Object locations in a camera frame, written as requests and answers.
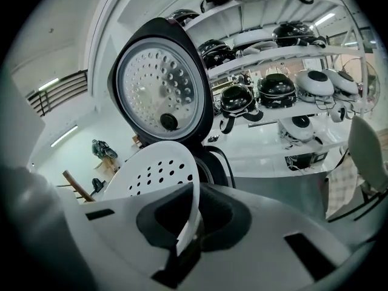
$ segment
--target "metal rim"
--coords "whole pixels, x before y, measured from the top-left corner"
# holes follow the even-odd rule
[[[145,71],[137,74],[139,70],[136,71],[133,67],[134,64],[139,63],[143,64]],[[148,78],[142,77],[142,73],[147,72],[147,67],[150,72],[153,70],[153,74],[148,74]],[[172,72],[169,73],[171,69],[174,69],[175,73],[178,72],[178,76],[174,77]],[[159,139],[173,140],[189,135],[200,122],[204,111],[204,86],[196,64],[183,48],[164,38],[143,39],[125,51],[118,63],[116,89],[118,99],[130,120],[144,133]],[[156,97],[159,98],[159,101],[163,97],[170,101],[172,100],[170,98],[174,98],[174,101],[168,103],[168,106],[174,105],[169,110],[165,109],[163,113],[176,114],[180,110],[187,112],[186,114],[179,113],[182,119],[174,131],[164,129],[160,123],[160,116],[157,116],[160,109],[157,107],[163,105],[158,105],[153,100],[156,89],[159,90],[159,96]],[[142,108],[145,108],[144,110],[149,114],[148,117],[152,117],[152,122],[146,121],[139,113],[136,113],[136,108],[131,104],[141,98],[146,99],[146,104],[142,105]]]

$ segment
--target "railing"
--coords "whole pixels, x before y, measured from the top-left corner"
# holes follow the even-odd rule
[[[27,100],[37,114],[45,116],[55,107],[85,92],[87,92],[86,71],[81,71],[62,78],[46,90],[33,92]]]

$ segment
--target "white ceiling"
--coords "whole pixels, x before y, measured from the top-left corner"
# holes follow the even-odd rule
[[[41,1],[14,40],[7,57],[7,65],[21,92],[26,94],[51,77],[79,70],[86,34],[98,2]]]

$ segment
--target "tube light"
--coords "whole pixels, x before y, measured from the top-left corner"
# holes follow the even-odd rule
[[[51,145],[51,148],[55,146],[58,142],[60,142],[63,138],[65,138],[67,135],[69,135],[71,132],[74,132],[78,128],[77,125],[75,125],[72,129],[70,129],[68,132],[64,133],[62,136],[60,136],[56,141],[53,142]]]
[[[329,13],[326,16],[322,17],[319,21],[315,22],[315,25],[318,26],[322,24],[324,21],[328,20],[329,18],[332,18],[335,14],[334,13]]]
[[[46,84],[40,86],[40,88],[38,88],[38,90],[39,90],[39,91],[42,91],[42,90],[46,89],[47,87],[49,87],[49,86],[51,86],[51,85],[57,83],[58,81],[59,81],[58,78],[56,78],[56,79],[54,79],[54,80],[51,80],[50,82],[48,82],[48,83],[46,83]]]

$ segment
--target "black slot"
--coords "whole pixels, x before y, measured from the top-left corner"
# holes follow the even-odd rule
[[[284,239],[315,281],[335,270],[335,266],[303,234],[285,236]]]
[[[102,209],[102,210],[86,213],[86,217],[90,221],[94,219],[100,219],[104,216],[109,216],[114,213],[115,212],[112,209]]]

